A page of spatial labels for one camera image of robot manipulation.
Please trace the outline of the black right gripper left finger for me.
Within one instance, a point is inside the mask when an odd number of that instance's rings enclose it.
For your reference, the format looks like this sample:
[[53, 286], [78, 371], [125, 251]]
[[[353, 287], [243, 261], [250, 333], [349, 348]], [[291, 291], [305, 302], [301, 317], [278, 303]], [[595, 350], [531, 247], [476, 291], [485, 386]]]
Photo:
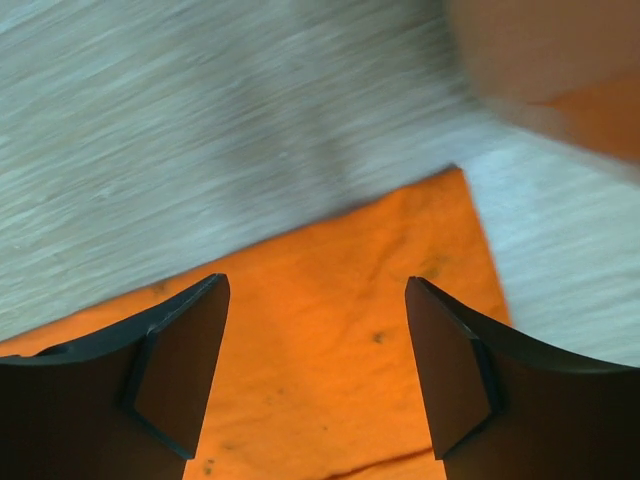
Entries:
[[214, 274], [36, 355], [1, 361], [5, 479], [179, 479], [195, 457], [230, 286]]

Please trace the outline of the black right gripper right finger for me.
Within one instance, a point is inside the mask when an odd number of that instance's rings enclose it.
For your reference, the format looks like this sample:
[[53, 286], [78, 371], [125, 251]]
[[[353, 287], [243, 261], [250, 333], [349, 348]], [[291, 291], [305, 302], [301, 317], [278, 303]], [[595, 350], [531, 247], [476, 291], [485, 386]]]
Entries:
[[450, 479], [635, 479], [639, 371], [572, 353], [419, 277], [405, 291], [434, 456]]

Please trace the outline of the orange t shirt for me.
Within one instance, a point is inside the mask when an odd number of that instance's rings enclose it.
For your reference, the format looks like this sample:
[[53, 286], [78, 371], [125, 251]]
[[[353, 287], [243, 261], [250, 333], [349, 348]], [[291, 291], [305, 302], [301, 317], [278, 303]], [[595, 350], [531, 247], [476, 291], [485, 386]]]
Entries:
[[508, 309], [456, 167], [156, 285], [6, 340], [31, 355], [222, 272], [229, 316], [189, 479], [441, 479], [404, 291], [425, 278], [474, 309]]

